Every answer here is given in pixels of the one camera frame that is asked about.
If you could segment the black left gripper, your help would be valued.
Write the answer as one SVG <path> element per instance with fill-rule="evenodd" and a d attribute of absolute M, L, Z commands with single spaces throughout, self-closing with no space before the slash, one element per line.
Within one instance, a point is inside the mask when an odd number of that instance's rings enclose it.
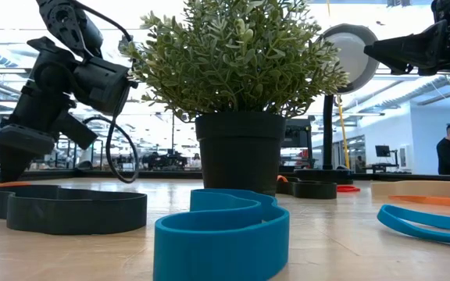
<path fill-rule="evenodd" d="M 17 181 L 29 165 L 29 154 L 46 155 L 55 147 L 61 118 L 76 103 L 61 91 L 43 91 L 25 84 L 10 114 L 0 124 L 2 182 Z"/>

